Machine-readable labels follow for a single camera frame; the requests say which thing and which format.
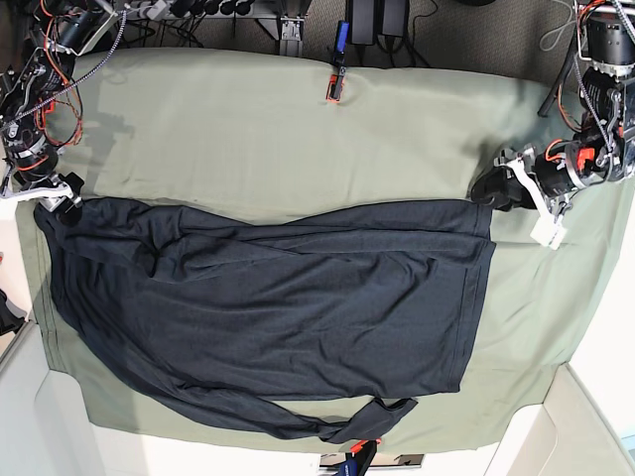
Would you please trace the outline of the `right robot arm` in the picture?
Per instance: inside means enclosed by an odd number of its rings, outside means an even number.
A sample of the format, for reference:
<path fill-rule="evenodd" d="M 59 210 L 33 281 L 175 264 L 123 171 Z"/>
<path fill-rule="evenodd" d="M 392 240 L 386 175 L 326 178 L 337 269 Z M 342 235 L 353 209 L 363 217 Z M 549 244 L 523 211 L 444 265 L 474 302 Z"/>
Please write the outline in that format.
<path fill-rule="evenodd" d="M 28 55 L 22 68 L 1 73 L 1 145 L 5 170 L 1 202 L 35 200 L 65 225 L 82 214 L 84 181 L 74 173 L 57 171 L 64 148 L 80 140 L 83 103 L 78 86 L 110 59 L 122 39 L 130 5 L 125 1 L 35 1 Z M 90 52 L 105 33 L 119 29 L 106 56 L 84 76 L 73 77 L 77 58 Z M 75 125 L 66 140 L 47 131 L 47 116 L 58 104 L 71 109 Z"/>

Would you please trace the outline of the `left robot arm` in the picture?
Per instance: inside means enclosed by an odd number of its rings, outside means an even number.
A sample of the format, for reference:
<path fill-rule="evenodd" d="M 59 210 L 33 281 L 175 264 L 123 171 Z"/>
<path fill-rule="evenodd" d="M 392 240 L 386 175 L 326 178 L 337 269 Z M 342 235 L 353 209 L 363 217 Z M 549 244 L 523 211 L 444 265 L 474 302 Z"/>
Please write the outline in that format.
<path fill-rule="evenodd" d="M 475 203 L 535 209 L 558 221 L 576 193 L 634 175 L 634 4 L 568 6 L 573 33 L 538 115 L 558 108 L 572 135 L 543 149 L 501 151 L 472 186 Z"/>

